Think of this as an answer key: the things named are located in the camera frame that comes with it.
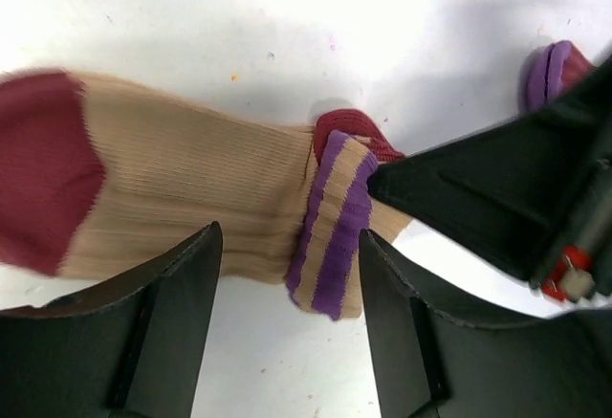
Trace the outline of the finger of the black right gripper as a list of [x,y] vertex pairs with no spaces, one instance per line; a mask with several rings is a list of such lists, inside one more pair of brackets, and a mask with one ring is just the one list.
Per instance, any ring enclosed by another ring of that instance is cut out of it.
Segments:
[[384,165],[368,190],[501,272],[541,282],[610,154],[610,107],[557,105]]

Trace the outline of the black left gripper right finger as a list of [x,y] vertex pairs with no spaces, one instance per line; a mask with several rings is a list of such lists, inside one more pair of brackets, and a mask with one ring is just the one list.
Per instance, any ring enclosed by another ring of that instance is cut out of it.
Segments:
[[538,319],[360,236],[361,290],[385,417],[607,417],[611,313]]

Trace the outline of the tan maroon purple-striped sock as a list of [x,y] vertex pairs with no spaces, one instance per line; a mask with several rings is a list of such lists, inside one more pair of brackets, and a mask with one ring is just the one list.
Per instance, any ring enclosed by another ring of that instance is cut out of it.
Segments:
[[398,159],[357,110],[269,125],[109,76],[5,76],[1,260],[106,280],[218,223],[223,275],[284,284],[305,312],[355,318],[361,232],[393,241],[410,221],[367,189]]

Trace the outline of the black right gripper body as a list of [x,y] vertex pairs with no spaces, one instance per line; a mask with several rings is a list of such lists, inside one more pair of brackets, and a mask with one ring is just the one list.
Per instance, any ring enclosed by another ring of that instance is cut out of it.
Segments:
[[542,286],[542,293],[558,301],[590,298],[611,265],[611,164],[597,163],[586,193],[572,208],[568,222],[570,239],[556,268]]

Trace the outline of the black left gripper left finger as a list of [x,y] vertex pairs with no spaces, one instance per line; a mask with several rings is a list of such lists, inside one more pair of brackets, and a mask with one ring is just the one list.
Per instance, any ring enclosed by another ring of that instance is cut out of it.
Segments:
[[5,417],[187,417],[223,249],[212,223],[170,251],[1,314]]

